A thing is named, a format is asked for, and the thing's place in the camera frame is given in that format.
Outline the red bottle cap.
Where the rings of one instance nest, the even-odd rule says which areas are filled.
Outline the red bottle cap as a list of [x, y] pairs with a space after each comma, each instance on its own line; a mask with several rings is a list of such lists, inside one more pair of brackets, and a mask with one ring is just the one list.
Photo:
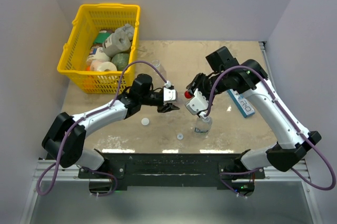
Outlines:
[[193, 95], [192, 95], [189, 91], [186, 91], [186, 92], [184, 93], [184, 96], [185, 96], [185, 98], [187, 98], [187, 99], [190, 99], [190, 98], [193, 97]]

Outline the clear white bottle cap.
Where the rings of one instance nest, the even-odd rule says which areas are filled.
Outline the clear white bottle cap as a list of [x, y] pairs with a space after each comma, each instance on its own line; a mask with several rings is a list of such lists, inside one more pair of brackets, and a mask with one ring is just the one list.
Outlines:
[[183, 134], [177, 134], [176, 137], [177, 137], [178, 140], [182, 140], [184, 138]]

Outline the clear labelled bottle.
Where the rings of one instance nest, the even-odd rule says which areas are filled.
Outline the clear labelled bottle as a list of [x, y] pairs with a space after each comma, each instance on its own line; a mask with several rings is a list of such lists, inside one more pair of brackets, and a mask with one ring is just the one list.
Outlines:
[[212, 127], [211, 117], [198, 117], [195, 123], [194, 132], [202, 137], [206, 137]]

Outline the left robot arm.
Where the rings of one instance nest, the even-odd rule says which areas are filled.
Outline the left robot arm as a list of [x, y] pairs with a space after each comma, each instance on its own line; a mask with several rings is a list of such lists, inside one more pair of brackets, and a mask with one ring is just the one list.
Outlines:
[[78, 165], [90, 169], [97, 178], [103, 178], [109, 172], [109, 165], [99, 151], [84, 148], [85, 139], [111, 123], [133, 116], [142, 106], [155, 106], [158, 113], [177, 110], [176, 100], [177, 91], [173, 85], [154, 89], [151, 76], [139, 74], [115, 100], [85, 113], [57, 115], [42, 147], [63, 168]]

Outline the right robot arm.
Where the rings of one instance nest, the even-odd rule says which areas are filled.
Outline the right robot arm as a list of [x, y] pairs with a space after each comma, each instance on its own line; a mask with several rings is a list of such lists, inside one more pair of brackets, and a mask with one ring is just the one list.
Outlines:
[[318, 131], [308, 130], [289, 111], [257, 61], [249, 59], [240, 64], [225, 46], [206, 60], [213, 72], [197, 74], [186, 87], [190, 113], [207, 117], [214, 97], [231, 89], [256, 108], [277, 139], [271, 147], [243, 152], [229, 169], [238, 177], [247, 178], [254, 169], [264, 166], [286, 172], [322, 139]]

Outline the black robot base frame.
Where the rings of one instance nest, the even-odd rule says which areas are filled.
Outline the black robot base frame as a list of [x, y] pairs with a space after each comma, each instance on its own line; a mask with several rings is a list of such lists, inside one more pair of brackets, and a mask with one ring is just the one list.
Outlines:
[[81, 168], [78, 176], [90, 180], [90, 192], [99, 194], [115, 187], [215, 187], [249, 196], [255, 181], [264, 179], [262, 168], [252, 174], [238, 174], [238, 154], [139, 154], [103, 153], [105, 161], [97, 171]]

